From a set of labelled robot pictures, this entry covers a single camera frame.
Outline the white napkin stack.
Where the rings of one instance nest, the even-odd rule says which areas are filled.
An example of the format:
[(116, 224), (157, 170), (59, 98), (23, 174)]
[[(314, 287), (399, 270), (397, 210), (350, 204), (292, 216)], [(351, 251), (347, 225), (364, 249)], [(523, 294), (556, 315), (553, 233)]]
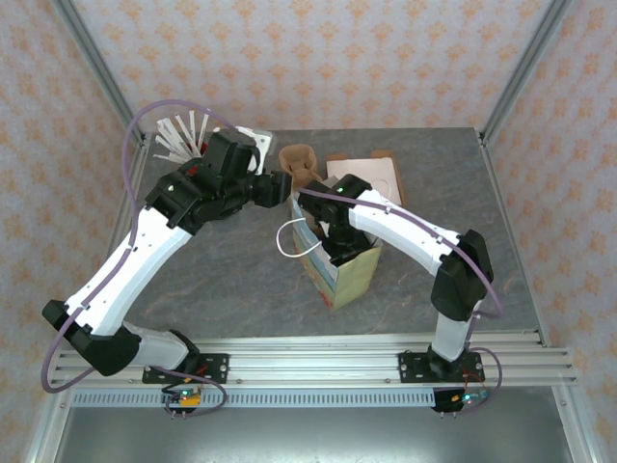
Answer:
[(337, 179), (348, 174), (359, 177), (391, 203), (404, 204), (404, 194), (391, 157), (328, 160), (326, 172), (328, 177)]

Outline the base circuit board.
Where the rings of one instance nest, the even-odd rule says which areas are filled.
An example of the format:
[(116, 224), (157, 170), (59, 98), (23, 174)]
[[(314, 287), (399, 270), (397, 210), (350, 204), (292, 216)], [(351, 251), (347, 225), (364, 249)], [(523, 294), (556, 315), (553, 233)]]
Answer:
[(463, 392), (460, 394), (456, 394), (451, 398), (451, 402), (454, 405), (477, 405), (483, 401), (485, 401), (489, 397), (490, 393), (487, 391), (476, 391), (476, 392)]
[(163, 395), (170, 406), (196, 408), (201, 404), (201, 389), (198, 387), (165, 389)]

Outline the left base circuit board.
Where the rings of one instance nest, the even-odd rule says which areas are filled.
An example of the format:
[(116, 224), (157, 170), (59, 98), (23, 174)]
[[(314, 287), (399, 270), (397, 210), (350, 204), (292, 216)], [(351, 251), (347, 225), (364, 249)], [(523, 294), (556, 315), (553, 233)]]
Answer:
[(165, 389), (163, 395), (170, 406), (196, 408), (201, 404), (201, 389), (198, 387)]

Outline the aluminium frame post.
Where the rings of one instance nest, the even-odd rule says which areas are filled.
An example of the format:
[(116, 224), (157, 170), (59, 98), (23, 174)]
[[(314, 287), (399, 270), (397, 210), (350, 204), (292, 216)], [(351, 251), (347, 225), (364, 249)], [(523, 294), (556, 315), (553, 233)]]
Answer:
[(90, 67), (99, 87), (107, 96), (122, 124), (128, 126), (134, 116), (133, 111), (124, 98), (120, 86), (107, 66), (99, 47), (81, 14), (78, 12), (74, 1), (50, 0), (50, 3), (60, 19), (65, 23), (82, 57)]
[(573, 0), (550, 0), (546, 12), (524, 49), (491, 115), (478, 132), (478, 138), (483, 147), (488, 147), (491, 140), (496, 137), (572, 2)]

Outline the brown pulp cup carrier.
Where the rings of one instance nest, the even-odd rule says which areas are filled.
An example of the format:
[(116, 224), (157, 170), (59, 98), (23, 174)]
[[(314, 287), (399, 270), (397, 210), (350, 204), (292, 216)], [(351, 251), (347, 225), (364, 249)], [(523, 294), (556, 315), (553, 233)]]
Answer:
[(282, 169), (291, 175), (292, 188), (298, 190), (312, 181), (322, 181), (318, 174), (317, 157), (309, 145), (297, 144), (283, 147), (279, 152)]

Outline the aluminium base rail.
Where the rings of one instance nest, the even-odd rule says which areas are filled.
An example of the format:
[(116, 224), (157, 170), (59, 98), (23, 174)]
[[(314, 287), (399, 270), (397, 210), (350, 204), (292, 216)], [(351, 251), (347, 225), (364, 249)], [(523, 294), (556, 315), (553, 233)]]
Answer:
[[(423, 352), (427, 334), (197, 340), (205, 353), (229, 356), (231, 388), (377, 388), (401, 386), (398, 356)], [(570, 352), (545, 348), (536, 332), (476, 332), (484, 383), (503, 387), (556, 386), (581, 375)]]

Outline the printed paper bag white handles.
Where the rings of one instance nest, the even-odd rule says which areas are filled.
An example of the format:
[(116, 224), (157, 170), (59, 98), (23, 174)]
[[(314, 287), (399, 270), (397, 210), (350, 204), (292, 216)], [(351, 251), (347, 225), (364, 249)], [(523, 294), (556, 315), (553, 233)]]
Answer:
[[(331, 177), (324, 184), (332, 187), (339, 180)], [(275, 242), (282, 256), (304, 265), (327, 307), (337, 310), (369, 289), (381, 256), (382, 241), (363, 231), (372, 247), (342, 265), (330, 264), (330, 256), (323, 247), (324, 233), (320, 224), (299, 206), (300, 192), (293, 193), (291, 219), (279, 227)]]

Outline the aluminium table side rail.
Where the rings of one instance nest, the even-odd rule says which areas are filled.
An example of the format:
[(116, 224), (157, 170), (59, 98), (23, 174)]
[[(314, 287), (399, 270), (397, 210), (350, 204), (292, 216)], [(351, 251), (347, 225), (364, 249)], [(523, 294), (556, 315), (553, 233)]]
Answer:
[[(496, 199), (504, 220), (505, 228), (508, 232), (510, 242), (512, 243), (513, 253), (522, 274), (524, 287), (529, 293), (529, 298), (532, 302), (532, 307), (537, 318), (537, 329), (539, 330), (540, 340), (544, 343), (545, 348), (551, 347), (548, 327), (541, 311), (536, 307), (536, 298), (533, 294), (529, 280), (527, 279), (526, 269), (520, 256), (504, 196), (498, 185), (496, 169), (489, 152), (489, 142), (485, 139), (484, 134), (481, 131), (477, 131), (476, 135), (496, 194)], [(605, 463), (606, 460), (603, 451), (600, 448), (598, 439), (593, 435), (587, 410), (582, 403), (582, 395), (580, 389), (578, 388), (579, 386), (580, 383), (577, 381), (577, 378), (574, 377), (570, 380), (561, 379), (560, 383), (550, 388), (568, 444), (568, 453), (570, 454), (573, 463)]]
[[(129, 156), (129, 180), (133, 191), (138, 192), (148, 157), (152, 135), (144, 135)], [(107, 256), (121, 243), (130, 229), (131, 206), (128, 195), (122, 192), (116, 222), (110, 238)], [(25, 463), (54, 463), (67, 424), (70, 405), (75, 391), (67, 389), (58, 394), (47, 395), (41, 408), (41, 415)]]

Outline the right base circuit board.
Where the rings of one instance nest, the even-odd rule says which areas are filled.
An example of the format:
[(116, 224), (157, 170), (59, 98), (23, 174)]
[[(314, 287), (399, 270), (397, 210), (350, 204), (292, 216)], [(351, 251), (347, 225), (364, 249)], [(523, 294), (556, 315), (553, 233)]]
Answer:
[(463, 392), (460, 394), (456, 394), (451, 398), (451, 402), (454, 405), (477, 405), (483, 401), (485, 401), (489, 397), (490, 393), (487, 391), (476, 391), (476, 392)]

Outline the brown cardboard napkin tray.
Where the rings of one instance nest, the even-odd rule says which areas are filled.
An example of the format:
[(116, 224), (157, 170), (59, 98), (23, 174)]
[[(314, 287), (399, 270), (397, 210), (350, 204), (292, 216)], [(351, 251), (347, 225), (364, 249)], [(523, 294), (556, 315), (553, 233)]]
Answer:
[[(406, 195), (404, 192), (404, 187), (403, 187), (403, 182), (402, 182), (402, 178), (399, 172), (399, 167), (398, 167), (398, 163), (396, 161), (395, 155), (394, 155), (394, 151), (393, 150), (374, 150), (372, 153), (369, 154), (368, 157), (366, 158), (381, 158), (381, 157), (391, 157), (394, 160), (394, 164), (395, 164), (395, 170), (398, 176), (398, 181), (399, 181), (399, 185), (401, 187), (401, 192), (404, 194), (404, 204), (406, 204)], [(338, 160), (338, 159), (365, 159), (365, 158), (352, 158), (350, 157), (348, 154), (346, 153), (335, 153), (335, 154), (330, 154), (326, 157), (326, 162), (328, 160)]]

